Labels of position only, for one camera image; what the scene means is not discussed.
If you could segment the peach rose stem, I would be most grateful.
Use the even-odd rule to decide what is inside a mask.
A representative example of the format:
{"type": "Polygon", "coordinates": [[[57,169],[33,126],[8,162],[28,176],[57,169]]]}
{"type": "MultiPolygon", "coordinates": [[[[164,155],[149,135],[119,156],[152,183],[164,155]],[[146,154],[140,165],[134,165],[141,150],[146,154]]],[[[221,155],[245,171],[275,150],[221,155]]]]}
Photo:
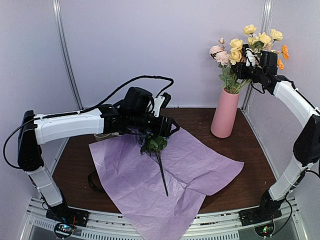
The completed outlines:
{"type": "Polygon", "coordinates": [[[219,77],[223,82],[223,88],[225,88],[225,76],[224,76],[224,69],[225,67],[231,66],[229,60],[229,54],[225,50],[225,39],[221,37],[218,40],[219,45],[214,45],[209,50],[209,55],[218,63],[218,67],[221,68],[222,73],[219,77]]]}

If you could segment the yellow rose bunch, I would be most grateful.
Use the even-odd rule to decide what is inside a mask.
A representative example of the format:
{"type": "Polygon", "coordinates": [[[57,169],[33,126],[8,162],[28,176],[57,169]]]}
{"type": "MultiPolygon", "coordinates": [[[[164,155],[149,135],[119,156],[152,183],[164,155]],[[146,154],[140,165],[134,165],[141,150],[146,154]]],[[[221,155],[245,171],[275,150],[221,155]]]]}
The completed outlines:
{"type": "MultiPolygon", "coordinates": [[[[243,33],[247,36],[247,42],[244,43],[243,40],[234,38],[230,41],[230,53],[229,53],[229,63],[230,67],[234,66],[236,63],[244,63],[245,62],[245,54],[243,53],[243,46],[248,44],[248,46],[253,49],[255,53],[260,52],[261,50],[269,51],[269,52],[277,52],[281,50],[274,49],[275,42],[281,42],[284,38],[284,35],[281,31],[276,29],[271,29],[270,33],[267,34],[265,32],[256,33],[257,27],[253,24],[247,25],[243,28],[243,33]]],[[[249,79],[238,79],[238,92],[239,93],[242,88],[250,84],[249,79]]]]}

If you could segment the blue hydrangea flower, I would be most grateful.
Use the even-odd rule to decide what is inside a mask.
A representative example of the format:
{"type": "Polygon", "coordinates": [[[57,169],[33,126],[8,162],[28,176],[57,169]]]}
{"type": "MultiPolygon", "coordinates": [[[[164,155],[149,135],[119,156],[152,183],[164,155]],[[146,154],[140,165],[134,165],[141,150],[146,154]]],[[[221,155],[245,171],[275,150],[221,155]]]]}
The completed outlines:
{"type": "Polygon", "coordinates": [[[154,156],[156,158],[156,161],[159,165],[160,174],[165,190],[165,194],[168,197],[169,192],[167,188],[167,183],[165,179],[165,173],[162,163],[162,150],[164,150],[167,147],[168,141],[167,138],[160,135],[155,135],[153,133],[147,132],[146,134],[142,134],[140,136],[141,139],[141,148],[140,153],[148,154],[150,157],[154,156]]]}

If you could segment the fuzzy green orange flower stem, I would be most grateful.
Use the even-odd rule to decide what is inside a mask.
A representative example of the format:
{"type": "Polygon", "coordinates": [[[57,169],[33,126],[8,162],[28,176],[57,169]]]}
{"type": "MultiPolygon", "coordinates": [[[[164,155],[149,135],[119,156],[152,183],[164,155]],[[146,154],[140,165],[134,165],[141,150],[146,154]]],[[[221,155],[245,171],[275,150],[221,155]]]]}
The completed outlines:
{"type": "MultiPolygon", "coordinates": [[[[264,74],[262,67],[260,66],[260,57],[261,54],[259,51],[255,53],[252,48],[249,47],[248,44],[245,44],[242,47],[242,51],[244,53],[244,60],[246,63],[246,66],[253,66],[257,67],[257,71],[255,73],[254,79],[250,80],[250,85],[253,86],[256,83],[261,84],[261,90],[259,91],[261,94],[264,94],[265,91],[268,91],[270,94],[274,93],[274,89],[276,87],[276,84],[280,81],[287,81],[288,79],[283,75],[271,75],[271,74],[264,74]]],[[[281,51],[275,51],[272,53],[277,54],[277,70],[284,69],[284,64],[281,59],[278,58],[278,55],[282,55],[285,60],[289,59],[289,52],[288,47],[286,45],[283,45],[281,47],[281,51]]]]}

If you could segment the purple tissue paper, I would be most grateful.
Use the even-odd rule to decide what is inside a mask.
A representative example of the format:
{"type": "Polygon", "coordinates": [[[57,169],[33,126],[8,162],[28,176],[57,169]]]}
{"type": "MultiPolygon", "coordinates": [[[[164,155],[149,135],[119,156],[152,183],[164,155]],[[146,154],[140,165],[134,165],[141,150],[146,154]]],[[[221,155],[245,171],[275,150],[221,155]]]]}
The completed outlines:
{"type": "Polygon", "coordinates": [[[244,167],[180,129],[161,152],[167,197],[155,156],[141,154],[136,136],[98,141],[89,149],[103,189],[134,223],[159,213],[196,216],[205,197],[226,187],[244,167]]]}

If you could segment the black printed ribbon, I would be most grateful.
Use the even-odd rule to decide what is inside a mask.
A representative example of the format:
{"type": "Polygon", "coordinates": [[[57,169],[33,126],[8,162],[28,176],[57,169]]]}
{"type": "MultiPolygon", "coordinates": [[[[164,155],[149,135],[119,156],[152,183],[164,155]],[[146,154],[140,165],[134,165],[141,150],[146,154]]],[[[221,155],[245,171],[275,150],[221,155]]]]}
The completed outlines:
{"type": "Polygon", "coordinates": [[[94,170],[93,172],[91,172],[88,176],[87,176],[87,181],[89,186],[96,192],[100,192],[100,193],[106,193],[106,191],[104,190],[103,187],[98,187],[94,181],[93,181],[93,177],[98,176],[98,172],[96,170],[94,170]]]}

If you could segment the pink and yellow roses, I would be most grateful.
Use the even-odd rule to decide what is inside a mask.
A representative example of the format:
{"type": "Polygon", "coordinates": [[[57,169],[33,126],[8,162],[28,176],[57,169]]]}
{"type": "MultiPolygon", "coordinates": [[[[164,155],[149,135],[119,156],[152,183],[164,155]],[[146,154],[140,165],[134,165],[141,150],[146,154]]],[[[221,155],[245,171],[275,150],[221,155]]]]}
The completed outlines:
{"type": "Polygon", "coordinates": [[[233,72],[230,66],[226,66],[224,68],[224,88],[229,94],[237,94],[238,93],[238,77],[233,72]]]}

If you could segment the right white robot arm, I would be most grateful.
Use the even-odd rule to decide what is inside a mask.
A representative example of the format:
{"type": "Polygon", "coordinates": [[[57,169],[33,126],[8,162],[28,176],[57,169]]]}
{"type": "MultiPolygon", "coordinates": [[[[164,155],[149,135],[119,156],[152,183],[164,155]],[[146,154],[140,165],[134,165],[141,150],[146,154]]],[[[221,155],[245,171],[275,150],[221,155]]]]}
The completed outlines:
{"type": "Polygon", "coordinates": [[[278,74],[275,65],[252,66],[237,63],[231,68],[240,79],[259,83],[264,91],[275,96],[294,114],[302,131],[293,145],[293,156],[281,177],[262,195],[255,213],[259,220],[268,220],[296,188],[310,167],[320,160],[320,111],[295,87],[293,81],[278,74]]]}

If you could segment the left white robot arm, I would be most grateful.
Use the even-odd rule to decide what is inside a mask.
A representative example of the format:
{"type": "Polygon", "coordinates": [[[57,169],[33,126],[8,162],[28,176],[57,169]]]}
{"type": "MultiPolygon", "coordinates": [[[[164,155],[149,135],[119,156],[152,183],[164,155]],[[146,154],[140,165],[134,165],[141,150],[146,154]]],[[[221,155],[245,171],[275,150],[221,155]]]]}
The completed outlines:
{"type": "Polygon", "coordinates": [[[180,129],[176,121],[145,108],[114,107],[104,104],[85,113],[24,114],[18,136],[20,169],[26,172],[47,203],[49,211],[61,222],[72,218],[72,211],[57,187],[42,158],[41,145],[69,137],[91,134],[127,134],[130,130],[169,137],[180,129]]]}

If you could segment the pink cylindrical vase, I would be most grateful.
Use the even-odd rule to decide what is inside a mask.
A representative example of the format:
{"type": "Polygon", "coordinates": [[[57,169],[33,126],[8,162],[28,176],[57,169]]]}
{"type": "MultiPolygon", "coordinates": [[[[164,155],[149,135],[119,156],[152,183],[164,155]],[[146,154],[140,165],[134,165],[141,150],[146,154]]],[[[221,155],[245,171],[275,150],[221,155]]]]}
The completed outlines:
{"type": "Polygon", "coordinates": [[[223,88],[215,110],[210,131],[217,138],[228,138],[233,130],[240,94],[228,93],[223,88]]]}

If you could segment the white floral mug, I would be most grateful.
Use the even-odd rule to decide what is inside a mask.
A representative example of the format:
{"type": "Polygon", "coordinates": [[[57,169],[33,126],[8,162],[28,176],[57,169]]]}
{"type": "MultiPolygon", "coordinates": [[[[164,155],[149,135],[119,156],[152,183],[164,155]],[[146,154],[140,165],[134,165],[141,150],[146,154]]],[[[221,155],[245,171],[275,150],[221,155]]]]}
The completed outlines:
{"type": "Polygon", "coordinates": [[[103,141],[106,139],[114,138],[120,136],[118,132],[107,133],[107,134],[95,134],[94,137],[97,141],[103,141]]]}

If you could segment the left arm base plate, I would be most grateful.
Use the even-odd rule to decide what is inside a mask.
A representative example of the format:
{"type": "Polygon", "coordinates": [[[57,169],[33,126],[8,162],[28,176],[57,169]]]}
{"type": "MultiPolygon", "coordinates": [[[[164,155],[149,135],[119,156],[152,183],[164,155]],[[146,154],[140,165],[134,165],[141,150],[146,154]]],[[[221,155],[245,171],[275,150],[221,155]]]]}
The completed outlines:
{"type": "Polygon", "coordinates": [[[48,207],[45,216],[51,220],[60,221],[79,227],[86,227],[89,219],[89,212],[86,210],[70,208],[65,205],[59,205],[48,207]]]}

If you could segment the left aluminium frame post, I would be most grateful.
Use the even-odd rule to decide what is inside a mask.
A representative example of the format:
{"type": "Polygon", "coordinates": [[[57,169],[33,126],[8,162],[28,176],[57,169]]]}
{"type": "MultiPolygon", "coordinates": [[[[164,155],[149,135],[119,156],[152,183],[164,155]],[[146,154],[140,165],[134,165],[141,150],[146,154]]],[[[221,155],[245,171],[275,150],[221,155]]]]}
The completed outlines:
{"type": "Polygon", "coordinates": [[[79,94],[79,90],[76,84],[75,76],[74,76],[74,71],[72,68],[72,63],[71,63],[71,58],[68,50],[68,44],[66,40],[66,34],[65,34],[65,29],[64,29],[64,23],[63,23],[63,16],[62,16],[62,11],[61,11],[61,1],[60,0],[53,0],[52,1],[52,6],[53,6],[53,13],[55,17],[55,22],[56,22],[56,27],[57,27],[57,33],[58,33],[58,38],[60,42],[60,47],[62,51],[62,59],[64,62],[66,74],[68,77],[68,81],[70,84],[71,92],[73,94],[73,97],[75,99],[77,108],[79,110],[83,110],[83,104],[81,101],[81,97],[79,94]]]}

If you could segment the aluminium front rail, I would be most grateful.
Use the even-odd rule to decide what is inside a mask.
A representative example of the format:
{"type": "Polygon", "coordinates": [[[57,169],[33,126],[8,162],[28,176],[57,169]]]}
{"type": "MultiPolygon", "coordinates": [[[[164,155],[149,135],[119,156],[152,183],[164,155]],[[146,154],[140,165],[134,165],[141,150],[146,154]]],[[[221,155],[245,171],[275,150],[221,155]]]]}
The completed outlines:
{"type": "Polygon", "coordinates": [[[307,240],[296,200],[289,197],[265,219],[255,208],[200,213],[193,217],[159,213],[137,222],[120,214],[70,207],[68,221],[56,218],[39,198],[32,198],[20,240],[307,240]]]}

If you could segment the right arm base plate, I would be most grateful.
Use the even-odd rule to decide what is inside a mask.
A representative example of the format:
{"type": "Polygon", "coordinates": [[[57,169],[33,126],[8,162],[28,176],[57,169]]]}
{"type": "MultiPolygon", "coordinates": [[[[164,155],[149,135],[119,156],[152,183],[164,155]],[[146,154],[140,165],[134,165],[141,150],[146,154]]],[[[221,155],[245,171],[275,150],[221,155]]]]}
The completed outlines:
{"type": "Polygon", "coordinates": [[[267,212],[261,210],[259,206],[241,210],[238,214],[243,227],[271,221],[282,216],[282,212],[280,210],[267,212]]]}

